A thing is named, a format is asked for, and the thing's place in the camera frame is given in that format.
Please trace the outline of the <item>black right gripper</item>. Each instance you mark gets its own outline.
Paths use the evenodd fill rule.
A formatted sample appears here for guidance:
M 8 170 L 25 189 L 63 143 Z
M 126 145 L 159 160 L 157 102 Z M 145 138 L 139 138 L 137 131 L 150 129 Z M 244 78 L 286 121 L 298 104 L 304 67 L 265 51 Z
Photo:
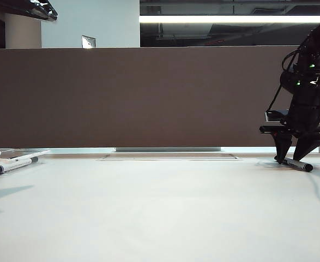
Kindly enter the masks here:
M 293 159 L 300 161 L 320 146 L 320 80 L 297 81 L 291 87 L 293 94 L 286 111 L 267 111 L 266 119 L 280 122 L 279 126 L 260 126 L 262 134 L 271 134 L 275 146 L 275 160 L 282 164 L 292 144 L 292 135 L 298 138 Z

